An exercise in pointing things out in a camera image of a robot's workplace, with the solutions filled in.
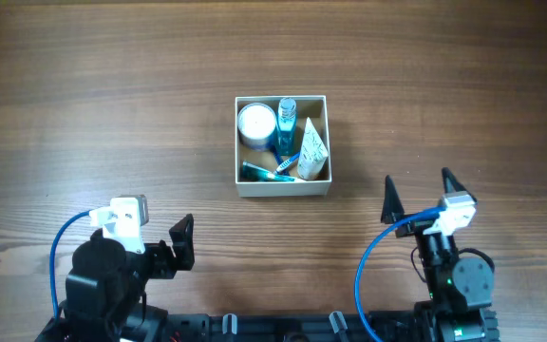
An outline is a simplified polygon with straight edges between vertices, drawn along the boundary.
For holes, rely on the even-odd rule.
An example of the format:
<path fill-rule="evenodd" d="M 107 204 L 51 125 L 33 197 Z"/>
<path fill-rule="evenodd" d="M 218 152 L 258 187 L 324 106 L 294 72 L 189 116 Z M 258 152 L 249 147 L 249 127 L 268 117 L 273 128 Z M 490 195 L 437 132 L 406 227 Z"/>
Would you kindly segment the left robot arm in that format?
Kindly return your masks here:
<path fill-rule="evenodd" d="M 95 231 L 73 253 L 66 300 L 36 340 L 164 341 L 168 312 L 147 304 L 145 287 L 150 279 L 172 279 L 193 268 L 193 230 L 188 214 L 170 228 L 171 245 L 148 243 L 142 254 Z"/>

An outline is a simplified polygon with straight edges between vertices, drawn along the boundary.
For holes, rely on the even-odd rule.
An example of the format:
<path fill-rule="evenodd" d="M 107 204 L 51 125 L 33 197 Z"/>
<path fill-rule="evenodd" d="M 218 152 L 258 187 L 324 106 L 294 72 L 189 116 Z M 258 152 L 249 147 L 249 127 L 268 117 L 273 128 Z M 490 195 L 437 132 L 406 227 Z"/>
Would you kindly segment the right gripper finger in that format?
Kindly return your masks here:
<path fill-rule="evenodd" d="M 448 167 L 442 169 L 444 194 L 440 204 L 476 204 L 477 199 L 463 186 Z"/>
<path fill-rule="evenodd" d="M 385 196 L 381 222 L 392 224 L 405 216 L 405 209 L 400 200 L 394 181 L 390 175 L 385 177 Z"/>

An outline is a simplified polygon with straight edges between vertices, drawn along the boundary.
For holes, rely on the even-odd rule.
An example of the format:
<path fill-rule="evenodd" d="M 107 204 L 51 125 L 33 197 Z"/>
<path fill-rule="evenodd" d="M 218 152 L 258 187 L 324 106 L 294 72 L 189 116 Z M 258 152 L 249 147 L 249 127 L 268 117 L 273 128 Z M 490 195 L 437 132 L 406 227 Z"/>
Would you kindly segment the blue mouthwash bottle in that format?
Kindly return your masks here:
<path fill-rule="evenodd" d="M 283 156 L 294 154 L 294 130 L 296 129 L 296 101 L 282 98 L 277 110 L 277 151 Z"/>

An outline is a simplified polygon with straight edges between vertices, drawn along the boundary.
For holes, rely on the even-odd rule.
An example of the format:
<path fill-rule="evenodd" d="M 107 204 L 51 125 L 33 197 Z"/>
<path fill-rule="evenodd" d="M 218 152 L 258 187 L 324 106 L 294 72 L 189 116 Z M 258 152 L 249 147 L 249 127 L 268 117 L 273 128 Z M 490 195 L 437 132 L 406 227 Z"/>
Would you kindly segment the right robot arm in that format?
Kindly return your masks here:
<path fill-rule="evenodd" d="M 495 264 L 474 248 L 457 247 L 454 234 L 469 226 L 476 198 L 449 168 L 442 169 L 443 195 L 435 218 L 405 212 L 393 180 L 386 178 L 381 222 L 411 219 L 395 230 L 397 238 L 415 238 L 413 250 L 423 270 L 420 280 L 430 298 L 409 311 L 372 312 L 369 323 L 385 341 L 493 342 L 500 340 L 492 306 Z"/>

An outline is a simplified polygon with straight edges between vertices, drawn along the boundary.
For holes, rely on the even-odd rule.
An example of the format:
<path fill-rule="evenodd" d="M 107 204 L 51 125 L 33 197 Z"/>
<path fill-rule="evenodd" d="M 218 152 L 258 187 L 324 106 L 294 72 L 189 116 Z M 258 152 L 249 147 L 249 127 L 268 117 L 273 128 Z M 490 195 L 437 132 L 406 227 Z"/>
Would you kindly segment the blue white toothbrush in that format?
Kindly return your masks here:
<path fill-rule="evenodd" d="M 286 160 L 284 160 L 282 158 L 284 160 L 283 163 L 278 165 L 273 172 L 276 175 L 288 176 L 289 175 L 289 170 L 294 165 L 294 163 L 298 161 L 299 157 L 300 157 L 300 154 L 296 153 L 296 154 L 288 157 Z"/>

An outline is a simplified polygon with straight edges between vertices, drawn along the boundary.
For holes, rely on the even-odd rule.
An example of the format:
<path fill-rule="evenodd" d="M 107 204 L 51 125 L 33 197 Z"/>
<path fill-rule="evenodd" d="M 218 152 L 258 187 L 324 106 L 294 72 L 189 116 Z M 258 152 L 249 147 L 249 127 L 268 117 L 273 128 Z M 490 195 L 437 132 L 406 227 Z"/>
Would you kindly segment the white lotion tube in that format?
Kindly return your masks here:
<path fill-rule="evenodd" d="M 328 149 L 311 119 L 308 118 L 297 164 L 298 176 L 305 181 L 315 180 L 323 169 L 328 156 Z"/>

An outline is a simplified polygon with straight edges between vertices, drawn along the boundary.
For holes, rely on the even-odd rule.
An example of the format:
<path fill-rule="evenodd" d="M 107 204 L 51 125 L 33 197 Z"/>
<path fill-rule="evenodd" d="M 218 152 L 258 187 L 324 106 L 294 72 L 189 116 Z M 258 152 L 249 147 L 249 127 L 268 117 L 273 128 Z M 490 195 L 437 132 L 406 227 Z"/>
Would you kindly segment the teal toothpaste tube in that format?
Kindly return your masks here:
<path fill-rule="evenodd" d="M 295 182 L 297 178 L 291 176 L 278 175 L 265 168 L 244 161 L 241 165 L 241 177 L 250 181 L 276 181 L 276 182 Z"/>

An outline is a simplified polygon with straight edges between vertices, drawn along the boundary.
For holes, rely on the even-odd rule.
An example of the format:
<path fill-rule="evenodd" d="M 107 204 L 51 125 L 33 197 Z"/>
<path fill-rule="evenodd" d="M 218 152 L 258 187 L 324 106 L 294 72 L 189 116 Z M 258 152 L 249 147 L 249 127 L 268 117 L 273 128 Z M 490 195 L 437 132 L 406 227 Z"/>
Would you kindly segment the white round jar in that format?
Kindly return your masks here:
<path fill-rule="evenodd" d="M 274 111 L 263 103 L 247 104 L 237 115 L 237 129 L 246 147 L 257 151 L 269 150 L 276 130 Z"/>

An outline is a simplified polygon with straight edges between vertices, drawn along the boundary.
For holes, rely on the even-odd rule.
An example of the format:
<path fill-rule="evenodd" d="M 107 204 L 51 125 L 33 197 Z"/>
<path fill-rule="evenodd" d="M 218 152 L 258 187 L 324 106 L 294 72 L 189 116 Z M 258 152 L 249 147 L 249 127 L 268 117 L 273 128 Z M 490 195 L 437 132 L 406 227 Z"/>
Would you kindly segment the blue disposable razor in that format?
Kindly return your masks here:
<path fill-rule="evenodd" d="M 271 148 L 271 152 L 273 153 L 273 156 L 275 158 L 277 165 L 282 164 L 284 160 L 282 159 L 281 155 L 277 152 L 275 147 Z"/>

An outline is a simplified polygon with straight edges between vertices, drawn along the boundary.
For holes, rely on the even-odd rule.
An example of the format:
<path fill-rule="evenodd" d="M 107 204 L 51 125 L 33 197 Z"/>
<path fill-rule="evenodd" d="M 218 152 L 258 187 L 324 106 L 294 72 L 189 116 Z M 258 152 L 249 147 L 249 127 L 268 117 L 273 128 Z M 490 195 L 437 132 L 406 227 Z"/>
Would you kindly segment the white cardboard box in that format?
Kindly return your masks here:
<path fill-rule="evenodd" d="M 324 196 L 332 175 L 323 95 L 236 98 L 238 194 Z"/>

